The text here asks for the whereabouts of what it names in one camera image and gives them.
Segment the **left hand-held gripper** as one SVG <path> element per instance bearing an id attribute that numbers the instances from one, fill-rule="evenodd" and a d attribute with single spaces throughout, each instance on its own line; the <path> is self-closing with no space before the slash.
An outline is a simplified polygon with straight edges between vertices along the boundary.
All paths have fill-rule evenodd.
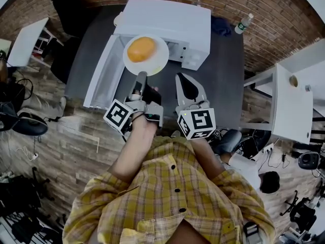
<path id="1" fill-rule="evenodd" d="M 135 119 L 143 116 L 147 121 L 163 126 L 164 108 L 161 105 L 161 95 L 147 85 L 147 73 L 140 72 L 124 102 L 114 99 L 103 119 L 121 135 L 132 130 Z"/>

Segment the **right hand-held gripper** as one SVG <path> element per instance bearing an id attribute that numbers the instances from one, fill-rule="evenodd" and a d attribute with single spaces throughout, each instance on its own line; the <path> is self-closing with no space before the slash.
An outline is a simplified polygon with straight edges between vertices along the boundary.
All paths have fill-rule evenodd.
<path id="1" fill-rule="evenodd" d="M 215 112 L 203 86 L 187 74 L 175 76 L 178 107 L 177 124 L 187 140 L 209 137 L 216 130 Z"/>

